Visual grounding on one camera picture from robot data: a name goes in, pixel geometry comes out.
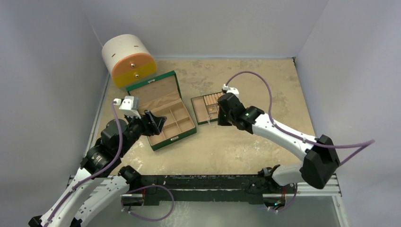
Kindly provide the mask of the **green jewelry tray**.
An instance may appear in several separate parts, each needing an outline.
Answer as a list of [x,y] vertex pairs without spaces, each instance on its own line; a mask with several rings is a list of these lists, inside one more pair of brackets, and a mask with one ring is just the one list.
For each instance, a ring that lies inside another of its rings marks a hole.
[[[223,92],[216,92],[191,98],[191,103],[198,125],[218,121],[219,105],[217,100],[222,95]],[[209,109],[211,107],[216,108],[216,111],[210,112]]]

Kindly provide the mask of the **green jewelry box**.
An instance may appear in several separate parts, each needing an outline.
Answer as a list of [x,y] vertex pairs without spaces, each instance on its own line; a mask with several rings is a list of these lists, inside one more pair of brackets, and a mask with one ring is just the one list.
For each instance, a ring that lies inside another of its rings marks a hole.
[[139,112],[150,110],[165,116],[166,122],[159,135],[148,137],[153,151],[164,148],[197,132],[185,106],[176,72],[170,71],[126,88],[129,95],[139,98]]

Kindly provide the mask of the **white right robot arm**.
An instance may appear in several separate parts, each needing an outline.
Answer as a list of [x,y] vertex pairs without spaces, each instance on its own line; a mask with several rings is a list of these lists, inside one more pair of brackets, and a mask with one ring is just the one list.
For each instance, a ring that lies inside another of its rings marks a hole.
[[323,189],[340,166],[331,138],[322,135],[316,139],[271,120],[267,113],[255,106],[245,108],[233,93],[219,97],[218,105],[220,126],[233,125],[241,131],[266,138],[300,160],[289,166],[264,167],[258,172],[259,176],[266,178],[265,185],[270,192],[278,192],[290,183],[302,182]]

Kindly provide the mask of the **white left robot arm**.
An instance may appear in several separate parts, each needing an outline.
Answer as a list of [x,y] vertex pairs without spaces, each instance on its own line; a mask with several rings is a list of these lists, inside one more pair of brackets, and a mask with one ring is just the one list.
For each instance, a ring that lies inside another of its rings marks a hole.
[[139,117],[125,116],[124,120],[115,118],[110,121],[83,158],[75,182],[66,189],[49,214],[31,218],[29,226],[48,227],[55,225],[57,218],[63,219],[63,212],[75,214],[83,195],[90,194],[96,183],[121,163],[121,158],[141,136],[159,135],[166,121],[167,117],[155,116],[149,110]]

